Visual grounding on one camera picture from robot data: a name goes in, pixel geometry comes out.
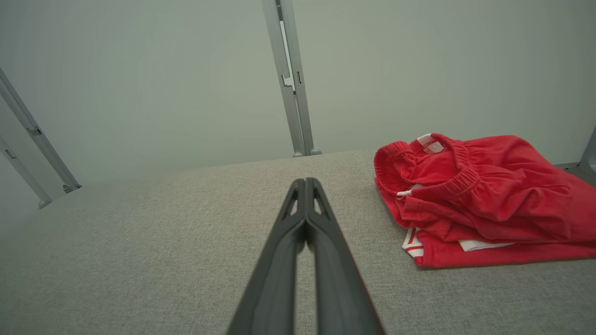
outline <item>textured gray tabletop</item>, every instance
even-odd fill
[[[86,186],[0,238],[0,334],[221,334],[290,183],[321,181],[389,334],[593,334],[596,260],[419,269],[374,151]],[[316,333],[299,255],[297,333]]]

